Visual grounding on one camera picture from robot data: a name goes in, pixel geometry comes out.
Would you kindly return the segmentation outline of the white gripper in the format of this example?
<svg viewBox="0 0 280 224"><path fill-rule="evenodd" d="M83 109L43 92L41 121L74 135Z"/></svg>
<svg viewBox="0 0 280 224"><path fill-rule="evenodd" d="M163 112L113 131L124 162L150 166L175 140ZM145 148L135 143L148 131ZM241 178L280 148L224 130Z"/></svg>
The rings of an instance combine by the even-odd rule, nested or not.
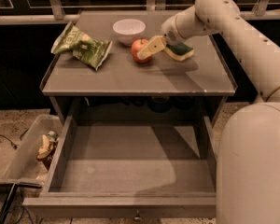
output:
<svg viewBox="0 0 280 224"><path fill-rule="evenodd" d="M161 26L162 35L153 36L138 52L137 58L144 60L152 55L164 50L166 42L171 45L177 45L185 41L185 38L178 32L176 25L176 16L166 20Z"/></svg>

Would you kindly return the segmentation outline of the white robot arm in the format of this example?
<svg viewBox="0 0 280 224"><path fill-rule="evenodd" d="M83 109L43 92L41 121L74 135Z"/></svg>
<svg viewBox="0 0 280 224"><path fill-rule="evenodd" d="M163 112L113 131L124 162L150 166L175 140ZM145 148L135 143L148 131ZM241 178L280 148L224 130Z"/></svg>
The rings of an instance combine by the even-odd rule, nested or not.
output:
<svg viewBox="0 0 280 224"><path fill-rule="evenodd" d="M145 58L197 35L219 33L258 92L228 120L217 151L217 224L280 224L280 47L232 0L196 0L161 26Z"/></svg>

